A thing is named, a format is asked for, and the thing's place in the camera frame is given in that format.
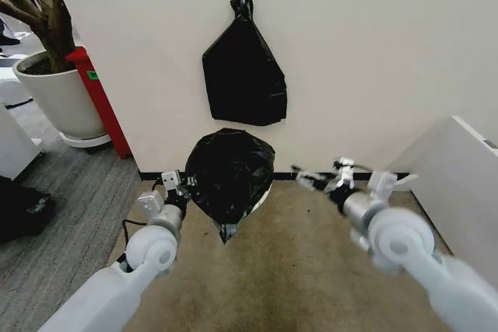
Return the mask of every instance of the red cabinet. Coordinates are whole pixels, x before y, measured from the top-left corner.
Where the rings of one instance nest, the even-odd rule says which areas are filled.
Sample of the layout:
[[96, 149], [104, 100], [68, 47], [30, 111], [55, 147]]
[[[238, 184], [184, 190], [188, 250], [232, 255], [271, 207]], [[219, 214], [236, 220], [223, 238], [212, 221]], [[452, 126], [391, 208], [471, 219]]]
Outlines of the red cabinet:
[[103, 91], [102, 84], [95, 73], [92, 62], [84, 47], [77, 47], [74, 52], [69, 54], [66, 59], [75, 64], [79, 75], [85, 84], [88, 94], [92, 98], [97, 112], [99, 112], [103, 125], [110, 136], [112, 144], [118, 155], [123, 159], [132, 154], [125, 135], [121, 130], [119, 122], [110, 106], [106, 93]]

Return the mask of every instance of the black baseboard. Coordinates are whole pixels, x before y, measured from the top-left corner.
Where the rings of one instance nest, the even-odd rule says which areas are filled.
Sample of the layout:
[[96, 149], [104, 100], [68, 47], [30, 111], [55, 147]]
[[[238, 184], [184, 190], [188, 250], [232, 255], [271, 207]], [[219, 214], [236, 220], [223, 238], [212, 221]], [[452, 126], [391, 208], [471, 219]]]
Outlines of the black baseboard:
[[[402, 179], [405, 176], [408, 176], [409, 173], [395, 173], [398, 175], [398, 179]], [[140, 179], [141, 180], [158, 180], [161, 177], [160, 172], [154, 172], [154, 173], [142, 173], [139, 172]], [[354, 178], [355, 180], [361, 181], [361, 180], [369, 180], [370, 177], [372, 176], [372, 173], [354, 173]], [[296, 179], [296, 173], [273, 173], [273, 179], [274, 180], [295, 180]]]

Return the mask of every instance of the hanging black trash bag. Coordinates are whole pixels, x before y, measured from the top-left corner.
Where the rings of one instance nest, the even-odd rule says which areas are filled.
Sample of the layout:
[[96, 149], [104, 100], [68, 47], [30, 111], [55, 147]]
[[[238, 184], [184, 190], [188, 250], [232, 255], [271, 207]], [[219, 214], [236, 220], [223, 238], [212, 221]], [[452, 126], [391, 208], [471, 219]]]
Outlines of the hanging black trash bag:
[[253, 22], [252, 0], [232, 0], [235, 20], [202, 55], [211, 115], [266, 126], [286, 118], [287, 88]]
[[203, 137], [188, 157], [192, 200], [217, 224], [224, 243], [268, 195], [274, 159], [268, 143], [231, 128]]

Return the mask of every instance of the black trash bag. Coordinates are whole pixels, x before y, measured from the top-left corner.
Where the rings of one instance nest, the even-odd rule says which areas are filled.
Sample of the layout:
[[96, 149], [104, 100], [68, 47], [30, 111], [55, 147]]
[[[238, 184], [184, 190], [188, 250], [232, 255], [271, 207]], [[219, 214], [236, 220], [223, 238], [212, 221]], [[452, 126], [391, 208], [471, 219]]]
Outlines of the black trash bag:
[[268, 143], [231, 128], [203, 137], [188, 157], [192, 200], [217, 224], [224, 243], [272, 185], [274, 159]]
[[37, 236], [51, 220], [55, 202], [50, 194], [21, 187], [0, 176], [0, 242]]
[[202, 55], [211, 115], [266, 126], [286, 118], [287, 88], [252, 20], [252, 0], [232, 0], [235, 20]]

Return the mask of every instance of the gray carpet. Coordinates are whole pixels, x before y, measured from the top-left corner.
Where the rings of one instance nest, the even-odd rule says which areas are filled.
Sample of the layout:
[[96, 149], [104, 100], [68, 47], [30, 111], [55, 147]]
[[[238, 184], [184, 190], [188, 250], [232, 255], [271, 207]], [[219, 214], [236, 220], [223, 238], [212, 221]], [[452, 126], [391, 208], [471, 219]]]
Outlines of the gray carpet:
[[120, 160], [113, 148], [93, 155], [69, 148], [35, 103], [10, 113], [46, 149], [23, 185], [57, 201], [41, 235], [0, 245], [0, 331], [29, 332], [105, 266], [140, 180], [135, 161]]

